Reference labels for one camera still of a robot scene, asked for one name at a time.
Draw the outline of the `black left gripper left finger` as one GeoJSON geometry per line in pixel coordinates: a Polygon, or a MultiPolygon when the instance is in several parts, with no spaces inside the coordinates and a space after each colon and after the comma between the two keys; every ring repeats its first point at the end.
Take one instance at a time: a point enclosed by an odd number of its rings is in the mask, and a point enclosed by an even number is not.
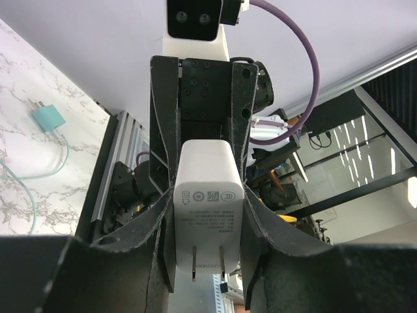
{"type": "Polygon", "coordinates": [[[2,312],[166,312],[168,190],[149,210],[92,244],[73,236],[1,238],[2,312]]]}

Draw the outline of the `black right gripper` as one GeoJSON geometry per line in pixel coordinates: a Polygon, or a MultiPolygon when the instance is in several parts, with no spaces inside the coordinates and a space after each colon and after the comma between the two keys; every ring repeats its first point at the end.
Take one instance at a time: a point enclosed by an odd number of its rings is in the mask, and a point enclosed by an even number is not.
{"type": "Polygon", "coordinates": [[[187,140],[229,142],[244,177],[257,66],[156,55],[150,68],[149,179],[157,191],[174,184],[187,140]]]}

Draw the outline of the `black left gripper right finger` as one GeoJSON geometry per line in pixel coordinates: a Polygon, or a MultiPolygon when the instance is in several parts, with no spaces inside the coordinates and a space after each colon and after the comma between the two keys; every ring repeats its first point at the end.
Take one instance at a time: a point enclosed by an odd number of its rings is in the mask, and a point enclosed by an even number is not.
{"type": "Polygon", "coordinates": [[[328,245],[245,190],[240,266],[251,312],[415,312],[415,245],[328,245]]]}

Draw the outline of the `white usb charger plug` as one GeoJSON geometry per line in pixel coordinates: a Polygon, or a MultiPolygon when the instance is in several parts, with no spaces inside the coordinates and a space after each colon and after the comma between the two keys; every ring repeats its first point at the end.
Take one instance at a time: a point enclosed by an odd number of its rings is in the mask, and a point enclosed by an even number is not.
{"type": "Polygon", "coordinates": [[[192,280],[234,271],[239,262],[244,188],[231,146],[188,140],[173,191],[176,265],[192,280]]]}

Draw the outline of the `teal usb charger plug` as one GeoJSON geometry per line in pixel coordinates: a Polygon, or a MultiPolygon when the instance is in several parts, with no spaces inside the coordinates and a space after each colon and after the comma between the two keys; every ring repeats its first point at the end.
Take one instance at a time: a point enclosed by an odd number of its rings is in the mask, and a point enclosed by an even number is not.
{"type": "Polygon", "coordinates": [[[45,105],[38,101],[34,105],[36,108],[31,113],[31,117],[43,132],[53,132],[66,123],[64,117],[53,104],[45,105]]]}

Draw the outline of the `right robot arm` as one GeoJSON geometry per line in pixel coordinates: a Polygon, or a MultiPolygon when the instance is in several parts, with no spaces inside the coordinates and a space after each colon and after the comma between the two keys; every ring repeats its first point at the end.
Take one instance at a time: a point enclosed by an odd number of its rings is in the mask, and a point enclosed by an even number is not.
{"type": "Polygon", "coordinates": [[[149,179],[157,191],[174,185],[188,140],[227,141],[245,180],[250,117],[274,102],[263,64],[156,55],[150,68],[149,179]]]}

